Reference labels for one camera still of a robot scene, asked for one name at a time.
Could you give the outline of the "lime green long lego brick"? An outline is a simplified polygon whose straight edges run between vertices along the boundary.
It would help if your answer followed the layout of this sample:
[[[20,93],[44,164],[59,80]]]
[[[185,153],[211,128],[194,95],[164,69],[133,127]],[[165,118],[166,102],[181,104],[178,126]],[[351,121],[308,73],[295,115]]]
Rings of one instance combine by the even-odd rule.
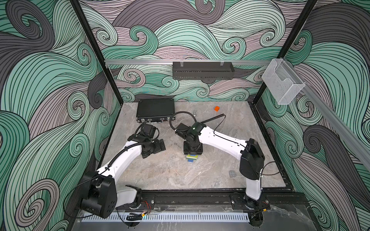
[[[186,158],[196,160],[198,158],[198,155],[187,155]]]

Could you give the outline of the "grey lego plate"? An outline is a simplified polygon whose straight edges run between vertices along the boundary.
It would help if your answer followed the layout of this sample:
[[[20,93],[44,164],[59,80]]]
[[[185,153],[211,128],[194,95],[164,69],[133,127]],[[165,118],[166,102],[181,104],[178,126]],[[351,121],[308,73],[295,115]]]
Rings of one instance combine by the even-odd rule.
[[[237,174],[234,170],[230,170],[228,173],[229,173],[230,178],[235,178],[237,176]]]

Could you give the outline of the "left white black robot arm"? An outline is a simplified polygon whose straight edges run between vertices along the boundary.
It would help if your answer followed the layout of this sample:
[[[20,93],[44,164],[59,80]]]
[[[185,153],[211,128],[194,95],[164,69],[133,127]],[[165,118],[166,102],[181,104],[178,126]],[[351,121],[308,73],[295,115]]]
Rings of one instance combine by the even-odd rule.
[[[141,206],[142,190],[126,185],[118,190],[118,180],[128,166],[138,157],[165,151],[159,130],[153,125],[142,123],[123,148],[105,165],[96,171],[84,174],[78,184],[80,189],[78,208],[92,215],[107,218],[116,208]]]

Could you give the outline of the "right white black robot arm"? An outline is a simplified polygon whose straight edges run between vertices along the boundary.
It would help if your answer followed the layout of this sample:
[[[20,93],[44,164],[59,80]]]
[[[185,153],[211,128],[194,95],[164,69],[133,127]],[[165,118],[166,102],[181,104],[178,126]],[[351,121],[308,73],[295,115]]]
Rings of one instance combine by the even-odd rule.
[[[201,154],[203,145],[206,144],[237,159],[240,162],[240,173],[246,179],[246,196],[255,201],[260,199],[265,156],[255,139],[250,138],[246,141],[232,138],[200,122],[195,122],[191,127],[181,123],[177,128],[172,129],[185,140],[185,154]]]

